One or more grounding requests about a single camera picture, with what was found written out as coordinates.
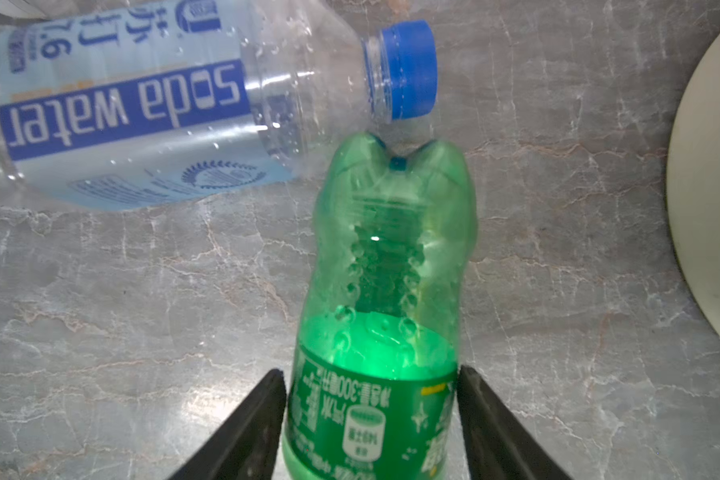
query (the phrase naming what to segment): blue bottle cap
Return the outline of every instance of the blue bottle cap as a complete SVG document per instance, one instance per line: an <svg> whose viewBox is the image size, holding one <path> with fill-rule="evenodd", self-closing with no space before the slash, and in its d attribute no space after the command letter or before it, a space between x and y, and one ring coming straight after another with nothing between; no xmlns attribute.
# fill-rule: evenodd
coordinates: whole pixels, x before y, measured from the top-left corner
<svg viewBox="0 0 720 480"><path fill-rule="evenodd" d="M392 120L421 117L432 111L438 95L438 56L434 35L424 20L382 30L389 62Z"/></svg>

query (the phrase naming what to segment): marble countertop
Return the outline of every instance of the marble countertop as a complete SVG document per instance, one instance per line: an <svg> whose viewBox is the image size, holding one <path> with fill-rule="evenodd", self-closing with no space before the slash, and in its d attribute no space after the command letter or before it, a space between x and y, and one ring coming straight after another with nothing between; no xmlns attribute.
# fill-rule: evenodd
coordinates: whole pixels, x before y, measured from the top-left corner
<svg viewBox="0 0 720 480"><path fill-rule="evenodd" d="M663 183L720 2L330 3L361 33L432 24L438 106L383 137L468 157L462 360L576 480L720 479L720 339L678 270ZM0 480L160 480L267 370L289 372L318 186L0 207ZM466 478L458 421L449 449Z"/></svg>

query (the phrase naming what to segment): light blue label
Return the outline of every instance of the light blue label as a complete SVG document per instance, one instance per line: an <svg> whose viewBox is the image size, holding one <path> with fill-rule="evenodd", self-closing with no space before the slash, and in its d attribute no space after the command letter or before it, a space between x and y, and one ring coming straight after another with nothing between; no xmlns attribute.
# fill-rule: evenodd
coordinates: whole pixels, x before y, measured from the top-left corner
<svg viewBox="0 0 720 480"><path fill-rule="evenodd" d="M0 127L20 176L106 210L288 180L245 88L250 8L156 2L2 32Z"/></svg>

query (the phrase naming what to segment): bottle neck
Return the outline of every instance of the bottle neck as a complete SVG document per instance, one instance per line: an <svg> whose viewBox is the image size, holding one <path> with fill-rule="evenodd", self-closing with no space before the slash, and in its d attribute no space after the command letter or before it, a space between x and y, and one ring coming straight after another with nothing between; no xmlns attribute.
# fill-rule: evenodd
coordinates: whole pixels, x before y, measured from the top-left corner
<svg viewBox="0 0 720 480"><path fill-rule="evenodd" d="M390 91L389 61L381 34L365 40L365 67L368 70L371 112L373 120L392 122L392 93Z"/></svg>

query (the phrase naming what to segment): white plate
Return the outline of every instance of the white plate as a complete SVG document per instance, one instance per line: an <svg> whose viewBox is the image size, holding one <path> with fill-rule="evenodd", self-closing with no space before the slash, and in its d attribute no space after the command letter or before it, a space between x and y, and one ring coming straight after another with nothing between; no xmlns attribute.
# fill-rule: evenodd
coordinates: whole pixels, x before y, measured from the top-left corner
<svg viewBox="0 0 720 480"><path fill-rule="evenodd" d="M666 195L682 272L720 334L720 36L682 96L670 142Z"/></svg>

